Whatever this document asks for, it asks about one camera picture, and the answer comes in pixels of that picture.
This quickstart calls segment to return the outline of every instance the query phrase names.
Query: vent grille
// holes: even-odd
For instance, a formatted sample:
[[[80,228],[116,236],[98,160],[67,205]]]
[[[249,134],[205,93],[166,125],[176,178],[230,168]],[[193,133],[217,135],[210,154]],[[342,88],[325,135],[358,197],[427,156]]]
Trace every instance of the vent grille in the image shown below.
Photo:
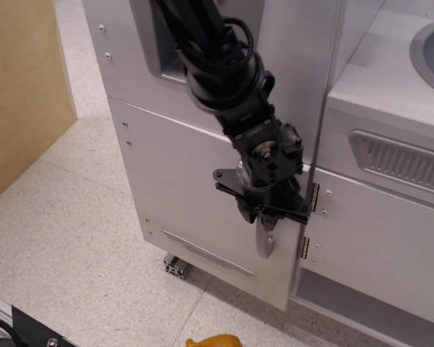
[[[434,151],[360,130],[349,140],[361,169],[434,192]]]

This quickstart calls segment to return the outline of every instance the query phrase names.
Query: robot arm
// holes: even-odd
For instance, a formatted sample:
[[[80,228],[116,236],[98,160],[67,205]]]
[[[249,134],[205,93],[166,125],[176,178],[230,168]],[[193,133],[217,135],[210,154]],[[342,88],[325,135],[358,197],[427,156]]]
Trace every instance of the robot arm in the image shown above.
[[[243,21],[222,19],[212,0],[150,0],[165,21],[184,64],[187,91],[214,114],[241,155],[236,169],[214,171],[216,188],[236,197],[244,219],[272,231],[285,216],[307,223],[310,205],[299,195],[302,140],[275,117],[268,96],[275,84]],[[241,27],[246,43],[232,25]]]

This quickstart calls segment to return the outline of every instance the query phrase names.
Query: orange toy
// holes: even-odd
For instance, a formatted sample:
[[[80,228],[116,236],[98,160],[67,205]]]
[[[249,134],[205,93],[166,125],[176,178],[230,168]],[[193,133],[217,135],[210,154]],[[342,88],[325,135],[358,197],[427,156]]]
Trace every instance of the orange toy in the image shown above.
[[[201,342],[194,342],[189,338],[187,347],[243,347],[243,345],[235,335],[223,334],[206,338]]]

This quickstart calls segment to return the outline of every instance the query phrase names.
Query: floor grout line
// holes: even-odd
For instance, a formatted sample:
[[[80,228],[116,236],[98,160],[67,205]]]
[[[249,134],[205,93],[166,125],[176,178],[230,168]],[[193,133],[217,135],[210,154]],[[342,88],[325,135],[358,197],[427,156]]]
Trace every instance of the floor grout line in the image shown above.
[[[214,279],[214,276],[211,276],[208,284],[206,285],[206,287],[204,288],[203,292],[201,293],[200,298],[196,301],[196,305],[194,305],[193,309],[191,310],[190,314],[188,315],[187,319],[185,320],[185,323],[183,323],[182,329],[180,329],[180,331],[179,331],[178,335],[176,336],[174,342],[172,343],[171,347],[174,347],[175,343],[179,339],[180,335],[182,334],[183,329],[185,328],[185,326],[187,325],[188,321],[190,320],[190,317],[192,316],[193,312],[195,312],[196,307],[201,302],[201,299],[203,298],[204,293],[208,290],[210,282],[212,282],[213,279]]]
[[[56,164],[54,164],[54,163],[51,163],[51,162],[49,162],[49,161],[47,161],[47,160],[45,160],[45,159],[42,159],[42,157],[40,157],[40,158],[37,159],[37,160],[40,160],[40,161],[42,161],[42,162],[45,163],[45,164],[49,164],[49,165],[53,166],[54,168],[58,168],[58,169],[60,169],[60,170],[66,171],[68,174],[73,174],[73,175],[78,176],[78,177],[80,177],[80,178],[82,178],[82,179],[86,179],[87,181],[93,182],[93,183],[98,184],[98,185],[100,185],[100,186],[102,186],[102,187],[105,187],[105,188],[108,188],[108,189],[113,190],[113,191],[115,191],[115,192],[121,193],[121,194],[125,195],[126,197],[131,197],[131,198],[133,199],[133,196],[130,195],[130,194],[127,194],[127,193],[125,193],[125,192],[121,192],[120,190],[117,190],[117,189],[115,189],[115,188],[113,188],[113,187],[106,186],[105,184],[102,184],[102,183],[100,183],[100,182],[94,181],[93,179],[90,179],[90,178],[88,178],[88,177],[85,177],[85,176],[83,176],[83,175],[81,175],[81,174],[79,174],[79,173],[72,172],[72,171],[68,170],[67,168],[62,168],[61,166],[58,166],[58,165],[56,165]]]

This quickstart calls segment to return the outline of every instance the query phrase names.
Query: wooden panel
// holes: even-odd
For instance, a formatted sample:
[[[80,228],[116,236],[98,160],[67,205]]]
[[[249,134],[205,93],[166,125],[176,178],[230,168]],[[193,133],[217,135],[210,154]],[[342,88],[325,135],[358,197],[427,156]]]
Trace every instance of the wooden panel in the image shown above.
[[[0,194],[76,119],[51,0],[0,0]]]

